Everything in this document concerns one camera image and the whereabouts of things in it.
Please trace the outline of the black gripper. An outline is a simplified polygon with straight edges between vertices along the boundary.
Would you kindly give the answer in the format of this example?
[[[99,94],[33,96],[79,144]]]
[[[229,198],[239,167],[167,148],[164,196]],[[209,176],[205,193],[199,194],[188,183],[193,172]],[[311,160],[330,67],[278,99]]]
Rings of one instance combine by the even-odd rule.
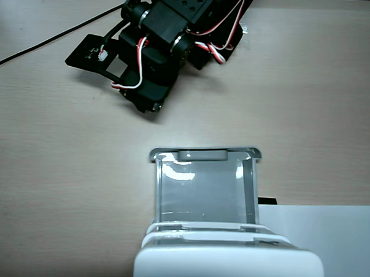
[[[122,30],[118,39],[118,57],[127,67],[116,89],[142,113],[161,110],[190,52],[190,39],[183,31],[167,47],[158,39],[135,27]]]

